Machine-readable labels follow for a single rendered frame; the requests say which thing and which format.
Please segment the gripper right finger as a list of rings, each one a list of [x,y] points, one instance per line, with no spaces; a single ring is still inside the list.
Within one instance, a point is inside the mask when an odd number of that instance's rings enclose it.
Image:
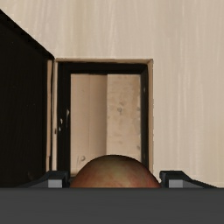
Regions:
[[[214,188],[213,185],[191,179],[183,171],[161,171],[159,177],[164,188]]]

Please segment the wooden box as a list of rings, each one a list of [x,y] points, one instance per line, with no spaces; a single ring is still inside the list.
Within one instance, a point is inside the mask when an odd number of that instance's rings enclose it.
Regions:
[[[52,86],[54,170],[73,177],[108,154],[152,169],[152,59],[56,59]]]

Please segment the red apple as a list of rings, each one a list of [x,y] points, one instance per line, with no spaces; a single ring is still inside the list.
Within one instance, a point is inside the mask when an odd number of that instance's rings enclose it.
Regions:
[[[160,188],[151,172],[139,161],[122,155],[107,155],[88,162],[71,187]]]

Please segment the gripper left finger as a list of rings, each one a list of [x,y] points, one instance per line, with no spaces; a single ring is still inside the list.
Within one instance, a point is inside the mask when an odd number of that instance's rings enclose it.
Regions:
[[[43,177],[21,185],[20,188],[68,188],[69,186],[67,171],[48,171]]]

